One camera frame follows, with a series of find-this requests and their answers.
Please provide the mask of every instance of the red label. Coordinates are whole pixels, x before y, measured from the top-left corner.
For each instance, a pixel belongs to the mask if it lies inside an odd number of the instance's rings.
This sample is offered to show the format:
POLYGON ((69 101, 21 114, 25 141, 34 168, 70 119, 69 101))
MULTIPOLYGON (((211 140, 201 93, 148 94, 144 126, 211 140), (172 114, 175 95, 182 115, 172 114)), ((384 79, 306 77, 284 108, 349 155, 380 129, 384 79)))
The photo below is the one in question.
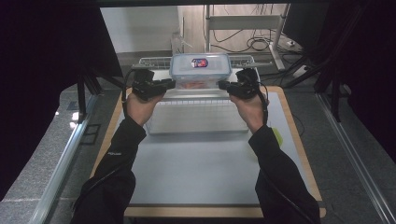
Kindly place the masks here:
POLYGON ((207 67, 208 61, 207 59, 192 59, 191 65, 192 67, 207 67))

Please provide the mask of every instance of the black sleeve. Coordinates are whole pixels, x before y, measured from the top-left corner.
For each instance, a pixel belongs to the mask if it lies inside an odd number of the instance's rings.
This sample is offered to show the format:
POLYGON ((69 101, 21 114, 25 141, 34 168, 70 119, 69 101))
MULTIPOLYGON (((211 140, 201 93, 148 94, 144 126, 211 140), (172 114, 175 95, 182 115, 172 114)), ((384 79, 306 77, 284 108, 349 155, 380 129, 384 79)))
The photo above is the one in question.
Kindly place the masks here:
POLYGON ((256 192, 265 223, 310 223, 281 197, 274 185, 298 205, 313 223, 320 223, 317 201, 306 189, 295 163, 279 148, 272 129, 262 126, 251 136, 249 144, 256 153, 261 168, 256 192))
POLYGON ((134 193, 132 165, 145 130, 127 116, 94 176, 81 189, 71 223, 122 223, 134 193))

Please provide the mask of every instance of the plastic container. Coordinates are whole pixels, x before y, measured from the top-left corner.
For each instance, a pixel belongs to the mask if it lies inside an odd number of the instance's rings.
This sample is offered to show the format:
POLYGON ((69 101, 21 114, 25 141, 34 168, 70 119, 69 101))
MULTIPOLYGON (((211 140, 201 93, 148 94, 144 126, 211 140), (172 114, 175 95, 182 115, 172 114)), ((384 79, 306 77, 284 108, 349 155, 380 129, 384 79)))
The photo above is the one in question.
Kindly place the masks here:
POLYGON ((178 54, 172 57, 169 74, 178 89, 214 89, 232 71, 225 53, 178 54))

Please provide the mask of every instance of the person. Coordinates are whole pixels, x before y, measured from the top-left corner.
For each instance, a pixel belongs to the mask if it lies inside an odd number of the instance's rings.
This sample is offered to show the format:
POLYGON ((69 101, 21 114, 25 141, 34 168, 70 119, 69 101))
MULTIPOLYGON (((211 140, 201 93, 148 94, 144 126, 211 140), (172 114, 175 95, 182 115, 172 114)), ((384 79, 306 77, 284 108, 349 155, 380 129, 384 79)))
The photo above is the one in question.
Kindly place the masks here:
MULTIPOLYGON (((146 136, 143 125, 162 98, 163 95, 144 102, 133 93, 128 96, 127 116, 116 130, 94 176, 83 185, 71 223, 123 222, 123 213, 134 193, 136 181, 132 165, 138 145, 146 136)), ((279 148, 272 129, 263 123, 260 98, 256 95, 243 100, 230 95, 230 99, 252 132, 248 143, 257 155, 261 169, 255 190, 264 215, 263 222, 320 223, 318 203, 307 191, 295 163, 279 148)))

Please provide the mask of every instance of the metal frame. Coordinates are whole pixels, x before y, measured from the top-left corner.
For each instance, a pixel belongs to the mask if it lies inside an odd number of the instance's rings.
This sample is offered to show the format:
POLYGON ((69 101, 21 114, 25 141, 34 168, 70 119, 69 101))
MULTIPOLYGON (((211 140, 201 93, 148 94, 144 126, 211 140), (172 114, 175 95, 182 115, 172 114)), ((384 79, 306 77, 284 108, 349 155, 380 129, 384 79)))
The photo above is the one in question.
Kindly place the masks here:
POLYGON ((285 65, 279 57, 277 45, 279 43, 280 35, 282 34, 283 26, 285 25, 286 17, 290 4, 286 4, 285 9, 281 15, 269 16, 210 16, 210 6, 206 5, 205 15, 205 52, 210 52, 210 31, 211 30, 255 30, 255 29, 276 29, 274 42, 269 43, 269 50, 274 58, 278 71, 284 71, 285 65))

